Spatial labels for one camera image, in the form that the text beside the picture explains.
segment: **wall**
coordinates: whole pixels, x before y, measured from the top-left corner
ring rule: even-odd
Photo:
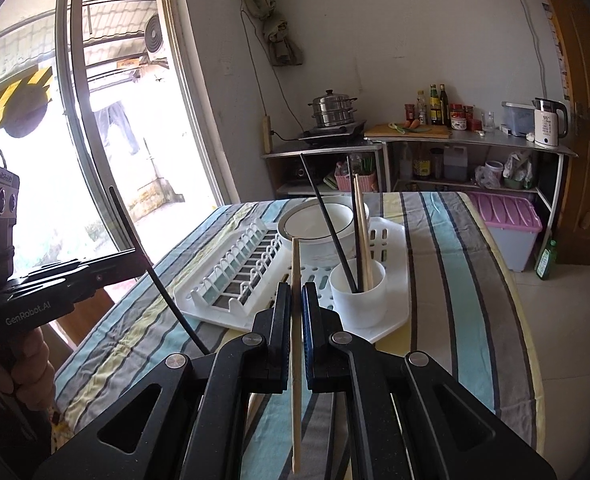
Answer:
[[[369,124],[400,120],[404,103],[431,83],[450,102],[502,117],[502,101],[542,96],[533,39],[519,0],[276,0],[305,54],[301,67],[279,68],[305,127],[312,98],[332,88],[358,97]],[[555,46],[541,3],[526,0],[539,38],[548,97],[562,100]]]
[[[201,100],[208,103],[202,102],[202,106],[210,105],[213,111],[213,128],[219,135],[237,196],[242,202],[270,200],[273,190],[261,158],[264,110],[240,18],[240,0],[186,0],[186,3],[200,76],[207,93]],[[275,75],[253,26],[247,21],[246,27],[273,129],[296,132],[295,121],[281,96],[278,98]]]

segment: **pink storage box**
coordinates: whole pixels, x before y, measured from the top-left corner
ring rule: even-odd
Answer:
[[[484,219],[510,270],[521,272],[533,250],[541,220],[525,198],[493,193],[467,193]]]

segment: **striped tablecloth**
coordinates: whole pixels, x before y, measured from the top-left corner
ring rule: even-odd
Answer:
[[[420,349],[539,452],[543,389],[537,357],[513,278],[468,198],[455,192],[368,194],[373,215],[406,228],[411,286],[409,322],[380,340],[381,351]],[[276,221],[300,199],[223,206],[157,264],[169,290],[232,230],[253,218]],[[191,322],[216,350],[239,332]],[[140,280],[86,337],[56,377],[56,405],[77,433],[168,354],[200,356],[148,277]],[[303,391],[303,473],[323,478],[331,394]],[[332,478],[348,462],[337,410]],[[265,396],[249,422],[242,476],[286,478],[291,453],[290,395]]]

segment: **electric kettle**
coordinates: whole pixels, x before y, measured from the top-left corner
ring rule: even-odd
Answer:
[[[549,148],[559,145],[559,139],[568,134],[568,110],[563,103],[537,98],[535,105],[535,144]],[[559,133],[557,111],[564,114],[564,131]]]

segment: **pink basket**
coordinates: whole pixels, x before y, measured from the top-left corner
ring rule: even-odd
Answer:
[[[377,187],[377,176],[375,173],[371,173],[370,175],[358,175],[357,179],[361,192],[379,192],[379,188]],[[335,175],[335,180],[337,181],[337,187],[339,188],[339,191],[346,193],[351,192],[351,180],[348,175]]]

